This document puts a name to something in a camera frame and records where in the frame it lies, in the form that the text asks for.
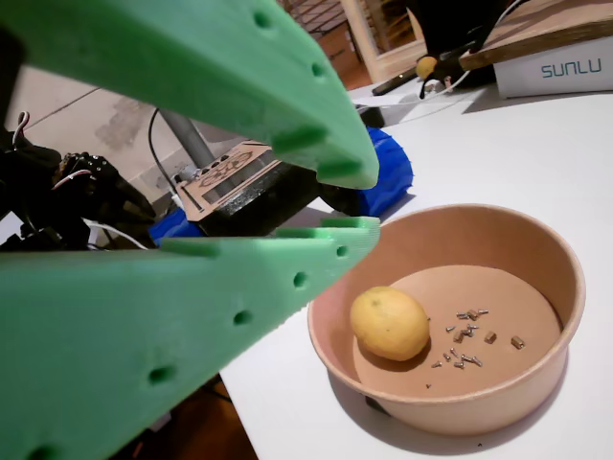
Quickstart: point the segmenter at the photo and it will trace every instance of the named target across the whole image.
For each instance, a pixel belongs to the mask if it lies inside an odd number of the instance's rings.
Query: blue cloth
[[[149,227],[149,235],[156,246],[163,238],[203,237],[197,225],[188,221],[185,211],[176,209]]]
[[[413,185],[413,169],[404,149],[385,132],[369,127],[379,159],[379,179],[371,190],[359,191],[360,214],[378,218],[406,195]]]

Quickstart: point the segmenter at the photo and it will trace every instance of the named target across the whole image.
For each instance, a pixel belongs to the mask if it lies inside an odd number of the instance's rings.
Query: white box
[[[494,64],[503,98],[613,89],[613,37]]]

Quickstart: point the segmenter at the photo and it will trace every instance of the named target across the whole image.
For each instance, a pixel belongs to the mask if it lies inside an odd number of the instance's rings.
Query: lemon
[[[372,287],[352,304],[353,333],[378,357],[404,361],[428,343],[430,326],[420,303],[393,287]]]

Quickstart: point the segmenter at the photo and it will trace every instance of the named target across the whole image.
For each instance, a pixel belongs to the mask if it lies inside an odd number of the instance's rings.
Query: wooden board
[[[492,31],[484,48],[466,54],[466,70],[613,35],[613,0],[532,0]]]

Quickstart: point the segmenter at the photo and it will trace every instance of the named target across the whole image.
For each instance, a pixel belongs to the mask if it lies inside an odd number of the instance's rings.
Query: wall
[[[8,129],[15,128],[21,110],[31,114],[25,134],[34,144],[62,154],[88,151],[104,156],[151,202],[165,193],[167,186],[159,179],[148,147],[152,106],[23,67],[13,93]],[[169,173],[191,162],[161,116],[155,122],[153,145]]]

